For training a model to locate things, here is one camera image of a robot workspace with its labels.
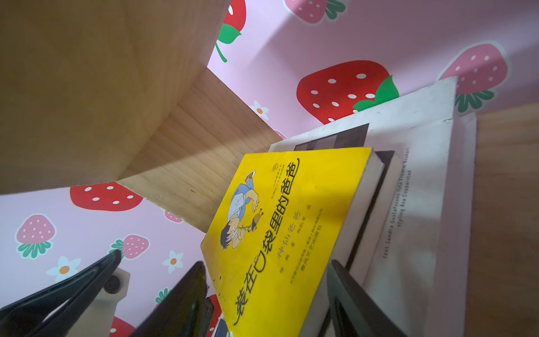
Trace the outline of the yellow cartoon cover book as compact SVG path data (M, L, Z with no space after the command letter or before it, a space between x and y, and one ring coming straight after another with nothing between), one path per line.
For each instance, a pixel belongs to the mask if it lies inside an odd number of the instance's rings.
M231 336L317 336L384 165L369 147L247 154L201 249Z

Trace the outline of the black wolf cover book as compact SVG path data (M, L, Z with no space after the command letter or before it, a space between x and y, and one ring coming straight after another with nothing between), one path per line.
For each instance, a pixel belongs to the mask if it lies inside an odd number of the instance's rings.
M369 201L358 193L331 254L359 284L364 285L378 240L397 188L402 162L395 151L376 151L382 162L380 180Z

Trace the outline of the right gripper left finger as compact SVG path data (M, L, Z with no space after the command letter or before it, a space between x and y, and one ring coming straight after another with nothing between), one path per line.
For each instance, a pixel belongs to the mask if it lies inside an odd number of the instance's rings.
M206 268L196 262L132 336L205 336L209 328Z

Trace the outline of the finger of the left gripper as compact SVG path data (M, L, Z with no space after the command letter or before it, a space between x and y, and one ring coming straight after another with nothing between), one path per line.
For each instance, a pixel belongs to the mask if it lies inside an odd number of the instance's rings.
M122 260L119 251L1 309L2 336L66 336Z

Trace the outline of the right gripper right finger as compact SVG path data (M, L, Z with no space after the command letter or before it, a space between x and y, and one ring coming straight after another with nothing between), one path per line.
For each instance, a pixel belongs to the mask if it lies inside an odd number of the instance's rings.
M327 272L331 320L336 336L404 336L337 260Z

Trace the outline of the white hardcover book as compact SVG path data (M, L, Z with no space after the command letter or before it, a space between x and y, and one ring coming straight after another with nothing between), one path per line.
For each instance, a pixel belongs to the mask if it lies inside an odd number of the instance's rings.
M271 146L273 152L367 125L366 146L403 162L365 277L366 293L408 336L465 331L477 118L455 111L456 78Z

